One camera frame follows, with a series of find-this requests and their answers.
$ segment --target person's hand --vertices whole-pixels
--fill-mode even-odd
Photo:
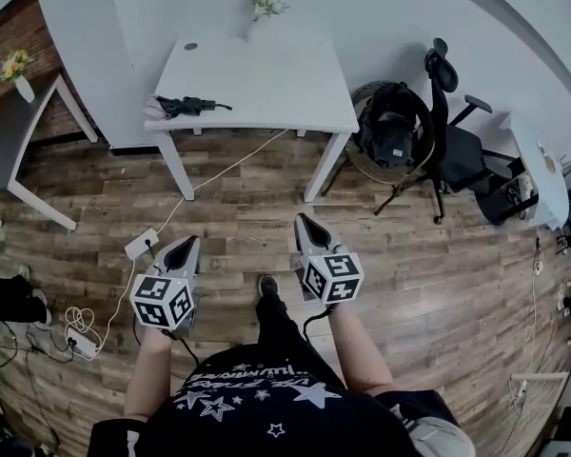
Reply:
[[[158,328],[146,327],[142,349],[150,352],[171,350],[171,339]]]

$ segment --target yellow flowers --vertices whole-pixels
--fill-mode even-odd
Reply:
[[[31,62],[31,59],[25,50],[16,50],[15,52],[11,52],[7,60],[2,63],[2,68],[0,69],[0,80],[15,80],[23,74],[23,71],[29,62]]]

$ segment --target black t-shirt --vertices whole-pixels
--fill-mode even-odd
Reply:
[[[417,457],[406,428],[390,411],[396,405],[404,418],[435,416],[457,423],[435,391],[392,391],[375,398],[324,383],[288,359],[267,365],[258,346],[242,346],[208,358],[146,424],[95,425],[89,457],[236,449],[338,455],[379,450]]]

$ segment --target white desk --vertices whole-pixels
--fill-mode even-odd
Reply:
[[[31,103],[19,96],[15,89],[0,97],[0,189],[7,189],[66,229],[75,230],[76,222],[26,189],[17,181],[17,172],[36,124],[56,91],[90,142],[97,141],[97,134],[76,104],[61,74],[47,74],[32,80],[31,84],[36,95]]]
[[[569,214],[569,198],[561,164],[553,154],[547,152],[554,162],[555,171],[548,169],[538,145],[537,127],[520,115],[510,113],[501,124],[501,129],[508,129],[514,135],[524,167],[539,196],[535,215],[529,220],[529,226],[547,224],[553,230],[562,227]]]
[[[194,42],[195,50],[185,50]],[[232,110],[202,111],[170,120],[147,120],[161,153],[187,200],[194,191],[170,131],[193,129],[293,129],[332,133],[305,191],[312,202],[358,122],[343,72],[329,42],[254,42],[208,37],[180,39],[173,46],[156,94],[166,98],[196,96],[229,105]]]

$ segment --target black backpack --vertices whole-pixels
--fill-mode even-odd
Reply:
[[[417,116],[423,133],[429,131],[433,136],[431,116],[423,100],[406,83],[387,82],[366,103],[354,141],[383,168],[412,166]]]

